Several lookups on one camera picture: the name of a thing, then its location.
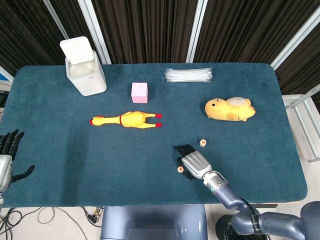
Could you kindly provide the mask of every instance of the stuffed animal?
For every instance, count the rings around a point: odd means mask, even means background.
[[[146,123],[146,118],[156,117],[158,119],[162,118],[162,114],[145,113],[141,111],[128,111],[120,116],[115,117],[105,117],[105,116],[95,116],[90,120],[90,124],[94,126],[101,126],[103,124],[121,124],[126,128],[153,128],[162,127],[162,123],[158,122],[155,124]]]
[[[228,100],[215,98],[204,107],[208,118],[226,121],[247,121],[255,115],[256,110],[247,98],[232,97]]]

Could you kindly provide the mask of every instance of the pink sponge block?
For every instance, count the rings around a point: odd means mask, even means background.
[[[146,82],[133,82],[131,90],[132,102],[146,104],[148,102],[148,84]]]

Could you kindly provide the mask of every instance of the table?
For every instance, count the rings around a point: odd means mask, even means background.
[[[167,68],[212,67],[211,83],[167,83]],[[28,178],[3,194],[5,207],[208,204],[200,180],[177,172],[173,146],[190,144],[251,203],[303,199],[307,185],[273,69],[260,63],[148,63],[102,66],[107,90],[82,96],[65,66],[19,70],[0,132],[25,132],[13,174]],[[148,103],[132,103],[132,82],[148,83]],[[212,98],[250,98],[247,122],[207,118]],[[91,126],[93,116],[162,113],[163,127]],[[200,147],[206,139],[206,147]]]

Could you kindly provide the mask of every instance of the white trash can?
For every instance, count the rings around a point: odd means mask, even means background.
[[[66,57],[66,76],[83,96],[99,94],[107,89],[97,53],[85,36],[63,40],[60,47]]]

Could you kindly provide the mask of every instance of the robot finger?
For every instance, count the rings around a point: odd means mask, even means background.
[[[2,150],[4,149],[4,146],[6,145],[6,141],[7,138],[9,137],[11,133],[8,132],[6,135],[4,135],[1,139],[0,139],[0,154],[2,154]]]
[[[186,147],[186,145],[183,145],[183,146],[180,146],[180,147],[186,152],[186,155],[192,153],[192,152],[190,151],[190,149],[189,149],[188,147]]]
[[[176,149],[182,157],[185,157],[187,155],[186,152],[180,146],[174,146],[174,149]]]
[[[6,155],[9,153],[9,150],[11,148],[11,144],[12,144],[15,136],[18,134],[18,132],[19,132],[19,130],[17,129],[8,136],[8,138],[6,139],[5,145],[3,147],[2,154]]]
[[[183,172],[183,175],[187,178],[187,179],[190,179],[190,180],[192,180],[192,179],[195,179],[195,177],[191,174],[191,172],[189,172],[188,170],[185,170],[184,172]]]
[[[192,153],[195,152],[196,150],[189,144],[185,145]]]
[[[35,169],[35,165],[31,165],[24,173],[21,174],[17,174],[12,176],[11,178],[11,183],[14,183],[16,181],[19,181],[21,179],[25,179],[26,177],[28,177],[30,174],[32,174],[32,172]]]
[[[18,145],[20,143],[20,140],[22,139],[22,137],[25,135],[25,132],[21,132],[19,133],[13,140],[12,145],[10,147],[10,150],[8,152],[9,155],[12,156],[12,161],[15,160],[17,151],[18,151]]]
[[[178,157],[177,159],[176,159],[176,164],[178,165],[178,166],[182,166],[184,163],[182,162],[182,158],[181,157]]]

